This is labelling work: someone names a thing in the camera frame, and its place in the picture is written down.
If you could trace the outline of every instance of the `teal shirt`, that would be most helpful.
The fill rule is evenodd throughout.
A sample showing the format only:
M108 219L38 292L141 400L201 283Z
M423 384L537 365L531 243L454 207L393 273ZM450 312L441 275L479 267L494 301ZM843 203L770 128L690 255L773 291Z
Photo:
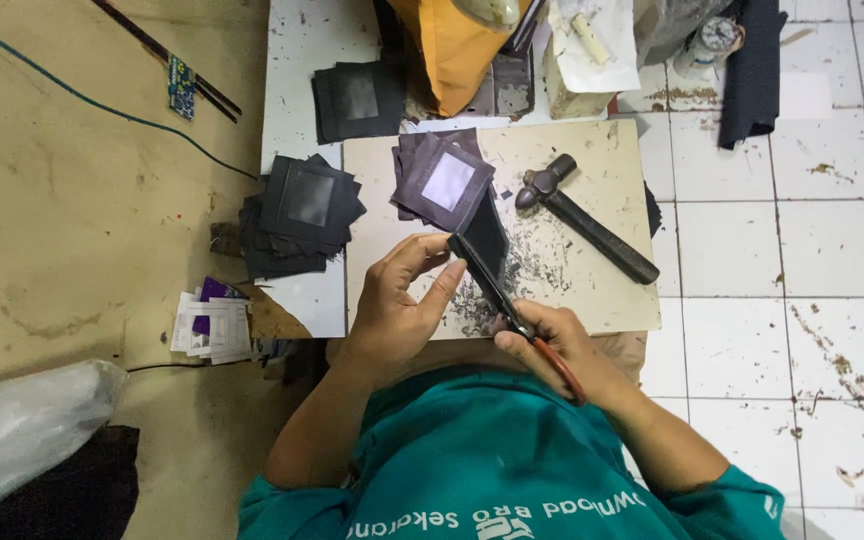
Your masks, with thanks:
M736 467L701 491L653 496L597 407L527 374L468 366L369 401L348 489L282 491L258 476L240 539L783 540L783 496Z

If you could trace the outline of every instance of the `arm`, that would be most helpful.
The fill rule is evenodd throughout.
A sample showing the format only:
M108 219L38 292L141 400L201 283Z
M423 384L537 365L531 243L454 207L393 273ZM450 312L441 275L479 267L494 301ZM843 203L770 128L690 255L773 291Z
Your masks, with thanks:
M279 489L335 487L349 471L362 415L384 374L435 334L466 262L450 263L421 301L408 288L449 260L448 234L413 234L368 268L358 315L335 362L275 440L265 478Z
M729 469L729 461L688 423L654 403L596 349L569 309L517 300L515 308L549 338L578 379L585 397L606 412L629 448L645 482L657 493L686 493L710 485ZM559 395L572 397L565 383L528 341L500 331L495 344L528 366Z

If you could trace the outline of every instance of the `black cable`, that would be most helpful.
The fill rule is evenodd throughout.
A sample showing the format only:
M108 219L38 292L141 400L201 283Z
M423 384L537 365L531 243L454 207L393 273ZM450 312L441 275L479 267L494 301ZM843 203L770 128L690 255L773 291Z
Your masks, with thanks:
M90 105L93 106L93 107L98 107L99 109L101 109L101 110L103 110L103 111L105 111L105 112L107 112L107 113L112 113L112 114L115 115L116 117L123 117L123 118L125 118L126 120L129 120L129 121L132 121L132 122L138 122L139 124L144 124L144 125L146 125L146 126L151 126L152 128L158 128L158 129L161 129L161 130L167 131L167 132L169 132L169 133L176 134L177 136L179 136L179 137L185 139L186 141L189 141L189 143L191 143L192 146L195 146L196 148L198 148L198 151L199 151L199 152L201 152L201 153L205 154L206 156L208 156L208 158L209 158L211 161L215 162L216 164L219 164L220 166L225 167L226 169L233 170L233 171L235 171L235 172L237 172L237 173L239 173L239 174L246 175L248 178L251 178L251 179L253 179L253 180L258 180L258 176L253 175L253 174L250 174L250 173L247 173L246 171L244 171L244 170L242 170L242 169L240 169L240 168L237 168L237 167L234 167L234 166L232 166L232 165L229 165L228 163L222 161L222 159L219 159L219 158L216 157L215 155L212 155L211 153L209 153L208 150L206 150L205 148L203 148L201 144L199 144L198 142L196 142L195 140L193 140L192 137L190 137L189 135L183 133L182 131L180 131L180 130L178 130L178 129L175 129L175 128L170 128L170 127L168 127L168 126L163 126L162 124L157 124L156 122L151 122L151 121L149 121L149 120L143 120L142 118L139 118L139 117L137 117L137 116L132 116L131 114L128 114L128 113L126 113L126 112L122 112L121 110L117 110L117 109L115 109L115 108L112 108L111 106L107 106L107 105L101 104L101 103L95 101L94 99L90 98L89 96L83 94L82 92L79 92L78 90L76 90L76 89L73 88L72 86L66 84L66 83L63 82L61 79L59 79L58 77L56 77L55 75L49 73L48 71L45 70L44 67L38 65L38 64L35 63L34 61L31 61L28 57L26 57L26 56L23 55L22 53L18 52L16 49L12 48L11 45L9 45L8 43L6 43L6 42L3 41L2 39L0 39L0 47L2 47L3 49L5 49L9 54L11 54L11 55L15 56L16 58L18 58L18 60L24 62L24 63L27 64L27 65L29 65L30 68L32 68L32 69L34 69L35 71L37 71L37 72L41 73L42 75L44 75L46 78L48 78L48 79L49 79L50 81L52 81L53 83L55 83L55 84L59 85L60 87L62 87L64 90L66 90L66 92L69 92L70 94L76 96L78 99L84 101L85 103L90 104Z
M201 367L219 367L219 366L231 366L234 364L241 364L242 362L251 362L252 359L245 360L236 360L234 362L226 362L223 364L152 364L150 366L139 366L133 367L131 369L126 369L126 373L138 373L139 371L145 371L147 369L157 369L161 367L187 367L192 369L198 369Z

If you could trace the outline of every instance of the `red scissor handle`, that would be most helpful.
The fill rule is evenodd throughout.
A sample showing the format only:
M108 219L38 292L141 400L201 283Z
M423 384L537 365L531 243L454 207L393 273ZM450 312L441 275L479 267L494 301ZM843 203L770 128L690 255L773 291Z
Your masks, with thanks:
M571 390L572 394L575 395L575 399L573 399L573 405L575 407L582 407L586 404L586 392L582 389L582 384L579 384L579 380L575 377L574 374L569 369L569 366L566 365L566 362L562 360L562 357L559 356L558 352L552 350L549 347L548 343L546 343L542 338L536 337L532 340L532 345L535 349L538 349L543 355L545 355L546 360L549 362L549 365L552 366L552 369L558 373L558 376L561 377L565 381L565 385Z

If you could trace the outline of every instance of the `orange fabric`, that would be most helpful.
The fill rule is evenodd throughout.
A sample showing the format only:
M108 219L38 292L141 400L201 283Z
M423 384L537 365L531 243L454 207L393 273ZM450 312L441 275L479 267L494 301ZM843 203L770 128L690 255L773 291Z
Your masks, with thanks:
M389 0L425 60L438 114L453 117L472 101L489 64L509 40L469 19L452 0ZM522 14L529 0L518 0Z

